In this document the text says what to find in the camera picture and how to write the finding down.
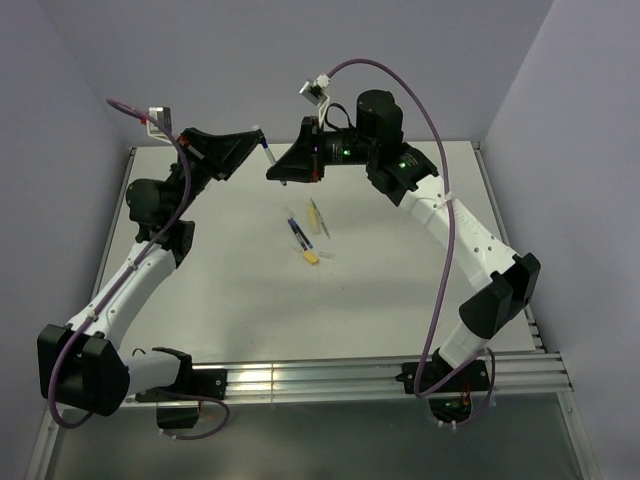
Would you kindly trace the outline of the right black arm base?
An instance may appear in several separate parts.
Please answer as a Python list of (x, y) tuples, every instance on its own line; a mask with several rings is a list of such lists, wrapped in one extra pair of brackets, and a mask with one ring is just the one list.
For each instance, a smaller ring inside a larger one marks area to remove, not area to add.
[(482, 359), (476, 359), (454, 373), (438, 355), (425, 363), (418, 391), (424, 393), (434, 385), (446, 379), (438, 389), (427, 398), (430, 413), (439, 427), (459, 427), (469, 421), (474, 413), (472, 395), (487, 392), (483, 401), (487, 407), (493, 397), (495, 388), (495, 372), (488, 368)]

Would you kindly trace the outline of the yellow highlighter pen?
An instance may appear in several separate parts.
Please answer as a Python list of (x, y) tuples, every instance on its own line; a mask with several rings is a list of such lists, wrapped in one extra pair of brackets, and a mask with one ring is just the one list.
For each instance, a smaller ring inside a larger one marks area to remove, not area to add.
[(320, 235), (322, 230), (317, 216), (316, 210), (312, 205), (307, 206), (307, 215), (310, 224), (311, 233), (313, 235)]

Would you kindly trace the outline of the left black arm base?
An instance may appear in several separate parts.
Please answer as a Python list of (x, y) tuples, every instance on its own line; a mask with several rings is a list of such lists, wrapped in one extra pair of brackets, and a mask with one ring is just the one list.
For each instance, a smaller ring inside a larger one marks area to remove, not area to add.
[[(230, 420), (230, 408), (224, 402), (227, 380), (227, 369), (195, 369), (189, 379), (178, 386), (137, 393), (133, 399), (137, 403), (156, 404), (156, 424), (163, 434), (180, 440), (203, 439), (221, 431)], [(220, 406), (223, 416), (212, 430), (195, 433), (193, 429), (202, 419), (205, 403)]]

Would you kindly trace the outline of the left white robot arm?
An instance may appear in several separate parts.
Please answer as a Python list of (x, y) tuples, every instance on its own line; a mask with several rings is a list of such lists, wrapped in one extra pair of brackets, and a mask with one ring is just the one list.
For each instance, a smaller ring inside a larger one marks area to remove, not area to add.
[(124, 263), (78, 314), (64, 325), (47, 325), (37, 338), (41, 393), (54, 418), (59, 404), (109, 416), (126, 397), (153, 389), (172, 399), (191, 394), (189, 354), (155, 347), (123, 358), (119, 348), (142, 307), (191, 249), (195, 224), (183, 213), (211, 181), (229, 180), (265, 141), (258, 128), (227, 135), (187, 128), (166, 179), (129, 184), (124, 202), (138, 233)]

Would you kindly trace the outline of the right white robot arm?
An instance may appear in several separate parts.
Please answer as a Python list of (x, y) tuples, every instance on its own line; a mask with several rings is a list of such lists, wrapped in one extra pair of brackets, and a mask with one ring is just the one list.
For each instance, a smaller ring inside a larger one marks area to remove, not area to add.
[(362, 165), (380, 193), (445, 247), (445, 263), (457, 263), (474, 289), (434, 355), (435, 383), (452, 390), (467, 377), (464, 362), (529, 305), (541, 264), (533, 254), (520, 255), (495, 237), (447, 191), (443, 167), (405, 141), (402, 122), (403, 112), (390, 92), (365, 91), (357, 98), (352, 126), (327, 131), (318, 118), (305, 117), (296, 141), (266, 177), (318, 183), (328, 166)]

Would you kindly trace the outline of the yellow highlighter cap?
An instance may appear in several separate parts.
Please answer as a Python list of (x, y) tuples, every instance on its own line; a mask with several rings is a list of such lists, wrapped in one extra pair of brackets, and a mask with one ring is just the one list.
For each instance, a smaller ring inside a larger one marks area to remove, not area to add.
[(303, 258), (310, 264), (310, 265), (317, 265), (320, 260), (319, 258), (312, 252), (310, 251), (305, 251), (303, 253)]

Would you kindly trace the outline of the thin white pen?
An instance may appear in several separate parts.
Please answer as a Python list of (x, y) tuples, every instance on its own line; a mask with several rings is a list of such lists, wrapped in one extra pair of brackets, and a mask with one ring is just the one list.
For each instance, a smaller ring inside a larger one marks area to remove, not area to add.
[(272, 150), (271, 150), (271, 148), (269, 146), (269, 143), (267, 141), (267, 138), (266, 138), (264, 132), (261, 130), (259, 125), (254, 125), (253, 129), (260, 134), (260, 145), (262, 146), (263, 151), (264, 151), (268, 161), (270, 162), (270, 165), (274, 166), (276, 164), (276, 158), (275, 158), (275, 156), (274, 156), (274, 154), (273, 154), (273, 152), (272, 152)]

